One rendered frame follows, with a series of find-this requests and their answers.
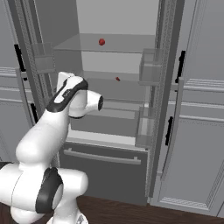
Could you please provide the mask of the glass fridge shelf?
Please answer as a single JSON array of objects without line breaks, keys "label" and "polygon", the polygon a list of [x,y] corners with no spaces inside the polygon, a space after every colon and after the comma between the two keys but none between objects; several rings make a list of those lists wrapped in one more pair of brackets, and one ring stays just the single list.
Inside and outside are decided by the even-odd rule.
[{"label": "glass fridge shelf", "polygon": [[[105,45],[99,45],[105,39]],[[144,48],[153,49],[154,35],[133,34],[93,34],[80,33],[55,46],[55,50],[104,52],[104,53],[141,53]]]},{"label": "glass fridge shelf", "polygon": [[139,84],[137,73],[84,71],[88,88],[107,100],[145,102],[146,87]]}]

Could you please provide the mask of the grey right fridge door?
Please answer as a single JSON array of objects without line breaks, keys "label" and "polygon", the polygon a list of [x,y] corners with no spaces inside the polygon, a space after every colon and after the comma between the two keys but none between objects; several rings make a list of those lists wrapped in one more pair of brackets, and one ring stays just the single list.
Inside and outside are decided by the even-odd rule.
[{"label": "grey right fridge door", "polygon": [[152,198],[156,183],[158,161],[163,140],[165,117],[172,87],[172,75],[179,42],[185,0],[162,0],[164,11],[160,25],[161,39],[158,42],[162,50],[162,67],[159,85],[154,96],[155,122],[151,146],[148,148],[145,197]]}]

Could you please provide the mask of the grey fridge door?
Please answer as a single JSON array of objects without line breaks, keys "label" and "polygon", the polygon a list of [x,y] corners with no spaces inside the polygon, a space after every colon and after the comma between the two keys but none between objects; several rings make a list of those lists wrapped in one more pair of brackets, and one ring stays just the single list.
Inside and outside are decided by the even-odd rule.
[{"label": "grey fridge door", "polygon": [[155,122],[151,146],[148,148],[145,197],[152,198],[156,183],[158,161],[163,140],[165,117],[172,87],[172,75],[179,42],[185,0],[162,0],[164,11],[160,25],[161,39],[158,42],[162,50],[162,67],[159,85],[154,96]]},{"label": "grey fridge door", "polygon": [[53,87],[50,75],[54,73],[38,73],[32,52],[32,45],[44,43],[40,35],[38,19],[34,0],[7,0],[12,22],[17,34],[17,42],[22,52],[24,67],[26,69],[27,81],[31,90],[32,103],[35,104],[38,119],[43,115],[47,103],[56,90]]}]

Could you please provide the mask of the grey fridge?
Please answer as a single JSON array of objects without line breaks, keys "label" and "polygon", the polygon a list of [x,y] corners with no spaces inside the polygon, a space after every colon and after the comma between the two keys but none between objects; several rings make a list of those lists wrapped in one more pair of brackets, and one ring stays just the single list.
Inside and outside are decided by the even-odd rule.
[{"label": "grey fridge", "polygon": [[[82,78],[84,71],[138,74],[139,81],[139,65],[143,52],[82,52],[54,49],[77,34],[154,35],[156,41],[153,49],[160,49],[158,42],[161,39],[160,25],[163,22],[164,11],[162,0],[34,0],[34,4],[42,41],[52,44],[56,74],[51,74],[50,80],[54,88],[58,86],[60,72],[76,74]],[[171,91],[178,89],[175,79],[172,76]],[[145,86],[145,102],[107,100],[102,95],[101,110],[133,109],[134,104],[155,109],[154,96],[158,85]],[[135,146],[135,137],[72,130],[70,118],[65,143],[146,151],[148,157],[148,149]]]}]

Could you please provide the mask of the grey left fridge door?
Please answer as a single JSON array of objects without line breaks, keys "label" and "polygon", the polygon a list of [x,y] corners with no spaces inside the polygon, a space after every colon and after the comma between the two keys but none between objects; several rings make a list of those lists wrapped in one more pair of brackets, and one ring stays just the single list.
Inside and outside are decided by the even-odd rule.
[{"label": "grey left fridge door", "polygon": [[50,75],[54,73],[38,73],[32,52],[32,45],[44,43],[40,35],[38,19],[34,0],[7,0],[12,22],[17,34],[17,42],[22,52],[24,67],[26,69],[27,81],[31,90],[32,103],[35,104],[38,119],[43,115],[47,103],[56,90],[53,87]]}]

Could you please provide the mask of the grey crisper drawer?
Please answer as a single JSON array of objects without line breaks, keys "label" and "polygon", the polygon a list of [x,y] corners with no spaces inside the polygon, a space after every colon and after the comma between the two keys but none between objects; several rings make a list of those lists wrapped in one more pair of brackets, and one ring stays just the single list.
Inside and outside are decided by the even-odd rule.
[{"label": "grey crisper drawer", "polygon": [[71,117],[71,129],[116,136],[134,137],[137,129],[137,113],[142,105],[133,109],[103,108],[81,119]]}]

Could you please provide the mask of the clear door bin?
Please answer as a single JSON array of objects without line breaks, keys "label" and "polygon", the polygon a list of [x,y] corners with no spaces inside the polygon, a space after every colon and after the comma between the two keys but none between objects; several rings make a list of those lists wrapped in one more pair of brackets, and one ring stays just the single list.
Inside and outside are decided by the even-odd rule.
[{"label": "clear door bin", "polygon": [[51,43],[37,43],[31,46],[35,66],[39,74],[55,72],[53,49]]},{"label": "clear door bin", "polygon": [[137,113],[135,146],[148,149],[152,144],[155,109],[140,107]]},{"label": "clear door bin", "polygon": [[144,48],[139,65],[139,84],[157,86],[162,68],[162,51]]}]

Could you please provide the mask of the grey freezer drawer front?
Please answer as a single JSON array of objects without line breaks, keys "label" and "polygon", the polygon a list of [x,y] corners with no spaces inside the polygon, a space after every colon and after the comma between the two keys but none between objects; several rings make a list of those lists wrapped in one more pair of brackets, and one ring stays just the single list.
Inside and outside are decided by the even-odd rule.
[{"label": "grey freezer drawer front", "polygon": [[[73,151],[114,158],[137,157],[141,160],[141,164],[118,164],[72,157],[64,154],[64,150],[69,148]],[[145,197],[147,152],[144,150],[126,150],[66,142],[59,151],[59,162],[61,168],[78,170],[87,174],[86,196],[141,206],[147,203]]]}]

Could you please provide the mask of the grey cupboard run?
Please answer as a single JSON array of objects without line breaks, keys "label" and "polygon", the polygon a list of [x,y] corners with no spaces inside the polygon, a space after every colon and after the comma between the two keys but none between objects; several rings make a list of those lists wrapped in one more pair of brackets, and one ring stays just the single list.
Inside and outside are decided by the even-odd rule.
[{"label": "grey cupboard run", "polygon": [[[18,38],[8,1],[0,0],[0,158],[11,162],[17,162],[16,148],[30,129],[18,88],[15,44]],[[31,111],[32,93],[29,83],[23,83]]]},{"label": "grey cupboard run", "polygon": [[[224,0],[185,0],[178,51],[184,89],[171,162],[164,133],[150,204],[224,217]],[[174,118],[171,91],[166,117]]]}]

